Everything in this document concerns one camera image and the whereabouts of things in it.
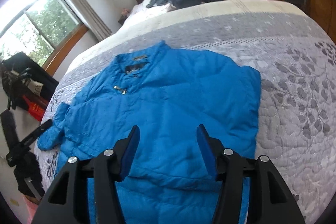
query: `pink object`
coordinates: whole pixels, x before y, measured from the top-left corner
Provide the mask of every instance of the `pink object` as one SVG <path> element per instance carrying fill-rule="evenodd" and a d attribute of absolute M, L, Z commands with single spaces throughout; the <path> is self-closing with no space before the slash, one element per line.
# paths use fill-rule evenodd
<path fill-rule="evenodd" d="M 29 214 L 29 217 L 28 217 L 28 220 L 27 220 L 27 224 L 31 224 L 31 222 L 32 222 L 32 220 L 34 218 L 34 215 L 36 213 L 38 205 L 35 204 L 35 203 L 32 203 L 31 201 L 29 201 L 28 199 L 26 199 L 26 197 L 23 197 L 23 199 L 26 202 L 27 209 L 28 209 L 28 214 Z"/>

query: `gray curtain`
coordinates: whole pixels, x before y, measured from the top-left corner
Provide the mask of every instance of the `gray curtain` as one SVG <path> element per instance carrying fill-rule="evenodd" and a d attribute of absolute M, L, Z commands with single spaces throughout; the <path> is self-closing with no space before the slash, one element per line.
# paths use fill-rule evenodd
<path fill-rule="evenodd" d="M 65 2 L 99 41 L 111 35 L 111 30 L 105 25 L 86 0 L 65 0 Z"/>

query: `quilted bedspread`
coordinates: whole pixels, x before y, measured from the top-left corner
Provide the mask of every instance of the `quilted bedspread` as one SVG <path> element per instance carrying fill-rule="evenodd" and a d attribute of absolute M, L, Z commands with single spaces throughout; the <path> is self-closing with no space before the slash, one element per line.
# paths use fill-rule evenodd
<path fill-rule="evenodd" d="M 195 15 L 176 24 L 161 24 L 160 28 L 116 42 L 96 56 L 92 54 L 93 58 L 62 79 L 44 119 L 53 117 L 61 102 L 71 103 L 74 95 L 117 54 L 144 49 L 163 39 L 172 48 L 206 49 L 229 56 L 238 65 L 249 65 L 261 73 L 255 156 L 270 157 L 306 223 L 314 223 L 336 191 L 336 47 L 317 23 L 294 6 L 289 9 L 290 4 L 274 1 L 277 9 L 255 11 L 251 8 L 255 2 L 240 1 L 232 4 L 239 6 L 239 11 L 219 14 L 226 5 L 190 7 L 141 23 Z M 48 188 L 58 150 L 40 151 L 35 147 L 35 153 L 43 185 Z"/>

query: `metal bolt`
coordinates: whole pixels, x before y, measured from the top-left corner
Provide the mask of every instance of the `metal bolt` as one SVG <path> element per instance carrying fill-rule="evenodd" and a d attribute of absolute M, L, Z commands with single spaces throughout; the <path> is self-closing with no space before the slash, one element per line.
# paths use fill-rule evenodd
<path fill-rule="evenodd" d="M 262 156 L 260 157 L 260 160 L 261 160 L 262 162 L 268 162 L 268 161 L 269 161 L 269 158 L 268 158 L 267 156 L 265 156 L 265 155 L 262 155 Z"/>
<path fill-rule="evenodd" d="M 230 156 L 230 155 L 232 155 L 233 154 L 233 150 L 232 149 L 230 149 L 230 148 L 226 148 L 226 149 L 224 149 L 224 154 L 225 155 L 228 155 L 228 156 Z"/>
<path fill-rule="evenodd" d="M 112 149 L 108 149 L 104 151 L 104 155 L 105 156 L 112 156 L 114 153 L 114 151 Z"/>
<path fill-rule="evenodd" d="M 70 157 L 68 159 L 68 162 L 71 163 L 71 164 L 74 164 L 76 161 L 77 161 L 77 157 Z"/>

